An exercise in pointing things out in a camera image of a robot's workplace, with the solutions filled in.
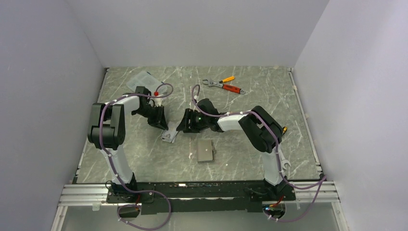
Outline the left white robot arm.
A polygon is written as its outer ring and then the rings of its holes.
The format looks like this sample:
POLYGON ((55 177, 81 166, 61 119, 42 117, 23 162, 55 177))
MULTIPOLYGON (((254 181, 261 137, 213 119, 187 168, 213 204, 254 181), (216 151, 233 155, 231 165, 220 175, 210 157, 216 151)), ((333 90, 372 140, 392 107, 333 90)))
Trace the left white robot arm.
POLYGON ((138 86, 134 93, 91 107, 88 141, 103 154, 113 177, 112 190, 126 202, 134 201, 140 192, 124 150, 126 116, 140 115, 151 127, 167 130, 162 99, 169 95, 170 92, 161 94, 159 90, 151 92, 138 86))

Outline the silver credit cards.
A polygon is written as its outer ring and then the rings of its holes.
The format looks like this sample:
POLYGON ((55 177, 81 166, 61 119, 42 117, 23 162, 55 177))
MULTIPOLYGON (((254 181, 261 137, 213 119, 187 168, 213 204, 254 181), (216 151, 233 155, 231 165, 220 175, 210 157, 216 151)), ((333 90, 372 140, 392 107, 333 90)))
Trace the silver credit cards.
POLYGON ((162 141, 168 142, 168 143, 174 143, 176 140, 176 136, 178 134, 177 131, 177 124, 173 121, 170 121, 168 123, 168 129, 164 130, 162 133, 162 141))

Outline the grey card holder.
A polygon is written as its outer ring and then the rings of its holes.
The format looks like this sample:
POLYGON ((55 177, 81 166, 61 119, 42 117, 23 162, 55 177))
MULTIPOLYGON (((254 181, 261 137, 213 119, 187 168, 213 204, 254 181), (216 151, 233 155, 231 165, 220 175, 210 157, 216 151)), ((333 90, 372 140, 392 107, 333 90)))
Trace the grey card holder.
POLYGON ((198 140, 197 162, 206 163, 214 161, 214 148, 212 140, 198 140))

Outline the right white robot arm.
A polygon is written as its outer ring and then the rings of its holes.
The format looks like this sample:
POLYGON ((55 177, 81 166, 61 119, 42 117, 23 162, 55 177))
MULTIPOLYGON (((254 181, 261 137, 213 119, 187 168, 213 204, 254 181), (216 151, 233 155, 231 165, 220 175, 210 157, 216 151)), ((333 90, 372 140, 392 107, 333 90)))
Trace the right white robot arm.
POLYGON ((284 158, 281 142, 287 128, 282 127, 261 106, 252 110, 230 113, 219 112, 208 99, 194 100, 194 109, 186 109, 177 131, 199 133, 205 129, 214 132, 243 131, 250 143, 262 154, 265 193, 271 200, 283 195, 284 170, 290 162, 284 158))

